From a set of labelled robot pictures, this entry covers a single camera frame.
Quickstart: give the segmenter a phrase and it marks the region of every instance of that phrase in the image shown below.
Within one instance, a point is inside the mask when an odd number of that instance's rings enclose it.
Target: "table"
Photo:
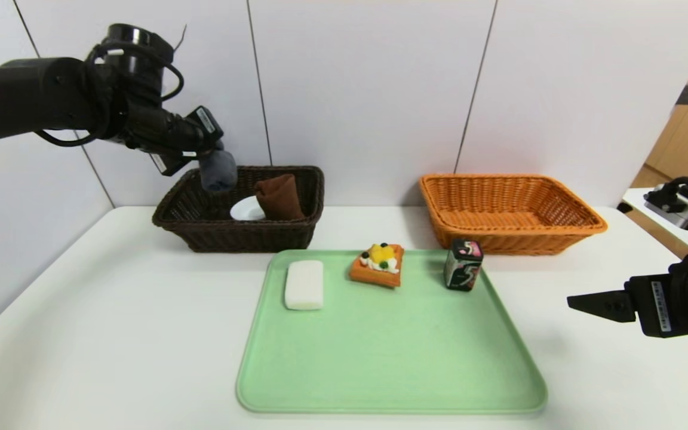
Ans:
[[[688,427],[688,337],[642,335],[566,305],[677,261],[611,208],[559,256],[487,256],[549,389],[530,416],[265,416],[235,378],[268,254],[192,253],[152,207],[102,218],[0,316],[0,428],[411,430]],[[420,207],[327,207],[312,248],[435,248]]]
[[[688,245],[688,231],[677,228],[668,220],[666,220],[666,218],[657,215],[657,213],[644,206],[644,202],[646,202],[644,199],[644,194],[650,191],[652,191],[652,188],[630,188],[623,195],[623,202],[629,204],[635,210],[638,210],[640,213],[642,213],[642,215],[645,215],[645,217],[649,218],[650,221],[658,224],[665,231],[669,232],[669,234],[676,237],[676,239],[679,239],[681,242]]]

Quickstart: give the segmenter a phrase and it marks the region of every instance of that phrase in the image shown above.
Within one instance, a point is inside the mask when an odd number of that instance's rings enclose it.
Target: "toy food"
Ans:
[[[374,244],[352,262],[349,278],[387,288],[399,287],[404,253],[399,245]]]

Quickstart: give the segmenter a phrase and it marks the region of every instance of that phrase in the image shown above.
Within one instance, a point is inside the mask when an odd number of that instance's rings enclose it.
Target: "cable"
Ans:
[[[108,125],[110,123],[110,96],[104,94],[105,92],[107,92],[107,85],[103,82],[103,80],[97,73],[97,65],[95,62],[98,58],[106,56],[108,54],[108,51],[117,49],[123,50],[124,54],[126,54],[127,51],[131,51],[135,54],[142,55],[146,59],[155,63],[157,66],[167,68],[171,71],[171,73],[174,73],[174,75],[177,77],[179,81],[177,84],[177,88],[175,88],[166,96],[163,96],[161,98],[161,101],[169,100],[172,97],[178,95],[180,91],[182,91],[185,85],[185,78],[182,76],[182,73],[180,73],[180,71],[177,70],[177,68],[174,65],[172,65],[172,63],[156,55],[156,52],[153,51],[153,49],[138,44],[132,44],[130,42],[122,41],[111,41],[103,44],[97,44],[95,45],[95,47],[92,48],[92,51],[90,51],[90,54],[87,56],[87,59],[84,60],[85,84],[87,86],[88,92],[90,92],[90,97],[96,101],[96,114],[99,119],[97,127],[94,128],[94,130],[90,131],[88,136],[85,136],[84,138],[77,140],[61,140],[52,136],[44,130],[36,131],[36,134],[39,137],[53,145],[62,146],[64,148],[72,148],[87,144],[88,142],[92,142],[93,140],[98,139],[100,136],[103,135],[103,133],[106,132],[106,130],[108,129]]]
[[[185,32],[188,31],[188,25],[185,24],[185,27],[182,29],[182,36],[180,38],[180,42],[177,43],[177,46],[174,47],[174,52],[176,53],[178,49],[180,49],[180,45],[182,44],[183,41],[185,41]]]

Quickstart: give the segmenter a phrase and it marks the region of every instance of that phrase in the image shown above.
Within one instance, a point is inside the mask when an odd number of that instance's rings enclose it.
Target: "brown towel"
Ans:
[[[296,179],[292,174],[260,180],[254,185],[256,199],[272,221],[290,221],[304,218],[296,193]]]

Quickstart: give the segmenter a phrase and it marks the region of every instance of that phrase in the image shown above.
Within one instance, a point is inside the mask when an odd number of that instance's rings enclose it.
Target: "brown wicker basket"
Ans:
[[[302,212],[294,221],[236,221],[230,208],[254,195],[254,184],[294,174]],[[174,232],[197,253],[278,253],[309,246],[323,213],[323,172],[314,166],[238,167],[238,184],[229,193],[208,193],[200,172],[188,171],[153,214],[153,224]]]
[[[607,224],[562,183],[540,175],[430,174],[421,177],[440,244],[470,238],[488,254],[561,253]]]

